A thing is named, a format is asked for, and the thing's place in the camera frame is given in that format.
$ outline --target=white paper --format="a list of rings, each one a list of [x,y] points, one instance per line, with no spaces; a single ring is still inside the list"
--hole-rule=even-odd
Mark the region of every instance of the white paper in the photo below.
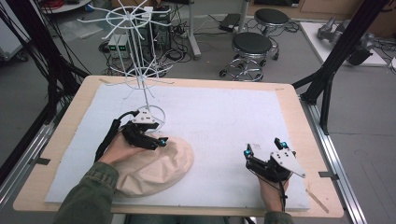
[[[243,151],[255,144],[255,156],[267,161],[275,137],[292,145],[273,91],[154,86],[148,101],[166,114],[159,133],[192,145],[194,162],[173,187],[142,198],[114,203],[215,207],[263,207],[259,182],[245,166]],[[95,94],[66,150],[46,202],[61,203],[90,169],[94,154],[113,119],[145,105],[144,93],[125,84],[103,84]],[[294,175],[287,191],[289,209],[309,208],[303,180]]]

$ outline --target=round stool seat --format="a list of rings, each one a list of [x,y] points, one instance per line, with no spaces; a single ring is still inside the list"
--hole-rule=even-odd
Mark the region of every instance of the round stool seat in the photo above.
[[[233,38],[233,49],[241,56],[262,56],[271,47],[268,37],[256,33],[241,33]]]
[[[254,20],[262,25],[283,25],[289,21],[289,17],[276,9],[262,8],[254,13]]]

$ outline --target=sleeve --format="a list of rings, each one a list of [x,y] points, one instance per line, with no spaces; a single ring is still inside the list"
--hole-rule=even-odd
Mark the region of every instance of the sleeve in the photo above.
[[[290,214],[283,212],[267,212],[264,217],[264,224],[293,224]]]
[[[67,194],[53,223],[110,223],[110,208],[118,178],[119,174],[112,166],[96,162]]]

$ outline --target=hand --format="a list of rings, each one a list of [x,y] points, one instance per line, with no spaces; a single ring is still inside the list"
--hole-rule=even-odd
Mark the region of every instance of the hand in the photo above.
[[[98,161],[113,165],[116,162],[124,161],[144,150],[145,149],[142,147],[129,145],[122,133],[118,133],[113,141],[111,141],[105,154]]]
[[[262,195],[262,200],[264,201],[265,208],[267,209],[268,212],[282,212],[282,199],[281,199],[281,192],[279,190],[279,183],[274,183],[271,181],[266,180],[267,182],[261,180],[259,178],[259,183],[260,183],[260,192]],[[289,181],[283,183],[283,188],[286,191],[286,189],[289,186]]]

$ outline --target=floor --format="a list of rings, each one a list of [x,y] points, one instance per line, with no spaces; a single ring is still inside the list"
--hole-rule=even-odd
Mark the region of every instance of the floor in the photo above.
[[[101,18],[100,12],[75,10],[59,16],[59,22],[76,18]],[[234,56],[231,49],[233,34],[223,33],[210,17],[195,20],[198,46],[202,52],[199,60],[175,63],[166,77],[231,80],[220,77],[219,71]],[[67,41],[70,49],[92,74],[100,75],[106,69],[106,58],[98,51],[109,27],[99,23],[103,31],[86,39]],[[54,38],[60,46],[59,38]],[[268,60],[262,82],[293,83],[320,68],[320,61],[303,32],[283,32],[276,37],[280,43],[277,61]],[[387,51],[396,56],[396,52]],[[392,223],[396,220],[396,75],[387,67],[342,66],[333,81],[329,115],[329,132],[337,153],[344,165],[349,182],[358,198],[368,223]],[[297,92],[303,93],[306,87]],[[47,83],[32,61],[11,61],[0,67],[0,164],[30,127],[47,102]],[[53,213],[17,212],[12,208],[18,190],[0,210],[0,223],[51,223]],[[350,223],[347,215],[341,218],[295,218],[296,223]]]

